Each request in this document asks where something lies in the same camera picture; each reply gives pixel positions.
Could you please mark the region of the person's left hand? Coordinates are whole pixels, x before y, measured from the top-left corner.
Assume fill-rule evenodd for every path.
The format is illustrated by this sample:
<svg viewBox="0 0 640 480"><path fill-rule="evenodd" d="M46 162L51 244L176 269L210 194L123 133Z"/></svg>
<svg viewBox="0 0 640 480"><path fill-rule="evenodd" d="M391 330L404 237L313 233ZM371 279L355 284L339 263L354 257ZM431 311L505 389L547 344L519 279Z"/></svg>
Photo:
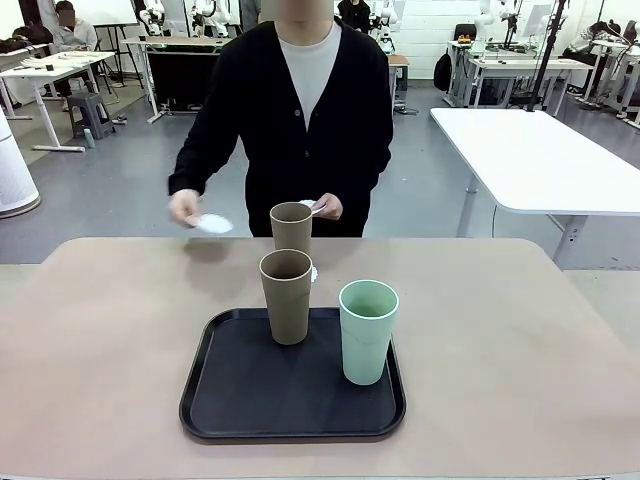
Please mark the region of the person's left hand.
<svg viewBox="0 0 640 480"><path fill-rule="evenodd" d="M312 205L311 210L316 218L337 221L343 214L343 205L337 196L325 193Z"/></svg>

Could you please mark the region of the person's right hand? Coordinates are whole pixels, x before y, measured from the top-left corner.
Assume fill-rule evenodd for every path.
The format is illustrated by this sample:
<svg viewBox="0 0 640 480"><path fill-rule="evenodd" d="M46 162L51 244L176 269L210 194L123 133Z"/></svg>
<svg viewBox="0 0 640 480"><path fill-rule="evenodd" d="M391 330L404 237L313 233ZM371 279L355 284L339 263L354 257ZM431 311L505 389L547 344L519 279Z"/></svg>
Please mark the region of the person's right hand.
<svg viewBox="0 0 640 480"><path fill-rule="evenodd" d="M181 189L170 196L169 212L172 220L185 228L196 228L202 216L201 194L197 190Z"/></svg>

